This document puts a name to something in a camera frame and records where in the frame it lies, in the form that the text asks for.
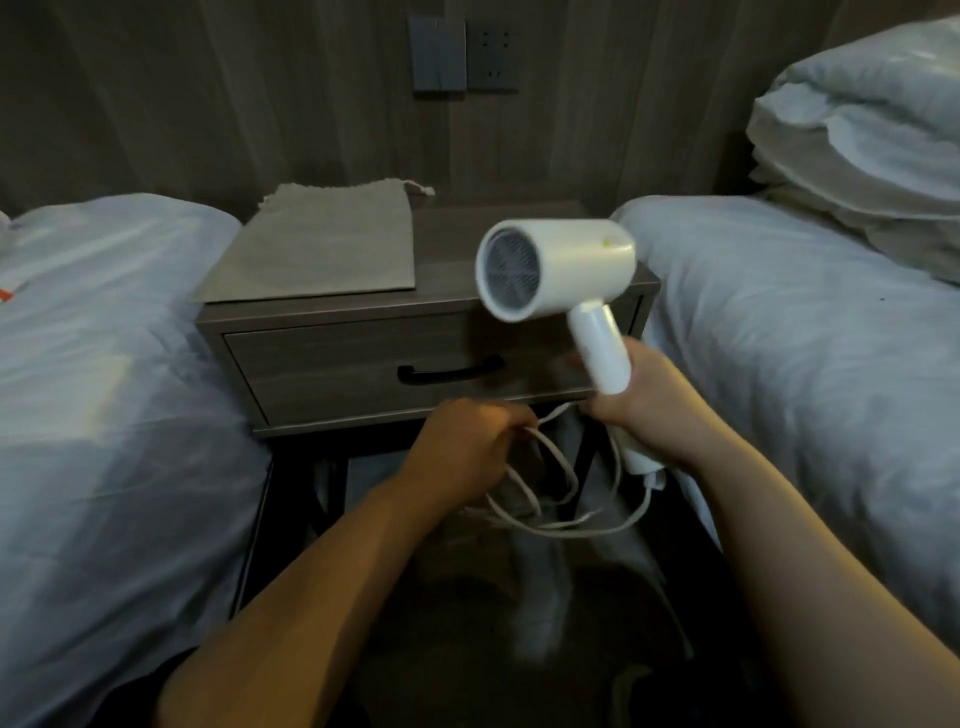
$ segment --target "hair dryer air inlet grille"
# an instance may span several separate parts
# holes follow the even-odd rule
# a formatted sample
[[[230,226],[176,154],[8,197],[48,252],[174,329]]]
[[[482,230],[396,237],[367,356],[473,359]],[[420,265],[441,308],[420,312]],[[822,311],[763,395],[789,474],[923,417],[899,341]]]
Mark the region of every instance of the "hair dryer air inlet grille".
[[[519,311],[540,287],[537,248],[516,228],[505,228],[491,238],[484,271],[491,297],[508,311]]]

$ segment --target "hair dryer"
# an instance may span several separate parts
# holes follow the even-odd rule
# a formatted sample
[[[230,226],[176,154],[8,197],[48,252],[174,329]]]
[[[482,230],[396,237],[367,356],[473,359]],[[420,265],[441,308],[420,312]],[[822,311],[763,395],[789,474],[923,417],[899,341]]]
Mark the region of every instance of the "hair dryer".
[[[500,321],[565,312],[593,386],[605,395],[630,384],[630,358],[607,303],[635,270],[634,239],[613,220],[504,220],[484,235],[475,269],[480,298]],[[628,473],[662,469],[620,428],[612,436]]]

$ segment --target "nightstand drawer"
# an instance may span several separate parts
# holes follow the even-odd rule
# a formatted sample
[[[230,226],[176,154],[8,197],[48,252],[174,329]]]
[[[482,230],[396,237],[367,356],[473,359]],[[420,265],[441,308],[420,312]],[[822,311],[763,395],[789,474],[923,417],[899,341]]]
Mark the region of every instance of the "nightstand drawer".
[[[630,330],[640,296],[612,308]],[[227,334],[269,427],[415,417],[447,398],[543,399],[588,387],[563,316],[503,324],[481,306],[428,316]]]

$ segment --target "nightstand top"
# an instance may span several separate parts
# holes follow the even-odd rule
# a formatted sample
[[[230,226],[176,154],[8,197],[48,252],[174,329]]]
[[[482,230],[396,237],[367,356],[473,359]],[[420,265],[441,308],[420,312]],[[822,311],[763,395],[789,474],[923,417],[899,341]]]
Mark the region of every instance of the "nightstand top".
[[[484,233],[508,218],[590,217],[574,200],[476,201],[456,196],[411,197],[417,288],[406,291],[208,303],[197,317],[204,331],[230,333],[465,310],[479,300],[473,259]],[[633,285],[651,292],[660,281],[642,264]]]

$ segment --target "wooden wall panel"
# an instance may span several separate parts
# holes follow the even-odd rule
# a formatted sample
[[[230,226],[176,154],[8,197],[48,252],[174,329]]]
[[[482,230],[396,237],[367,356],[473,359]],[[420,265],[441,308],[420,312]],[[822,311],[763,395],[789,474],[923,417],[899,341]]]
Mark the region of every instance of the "wooden wall panel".
[[[281,182],[536,188],[607,213],[735,192],[789,62],[960,0],[0,4],[0,208],[154,191],[246,218]],[[408,13],[492,18],[520,92],[415,97]]]

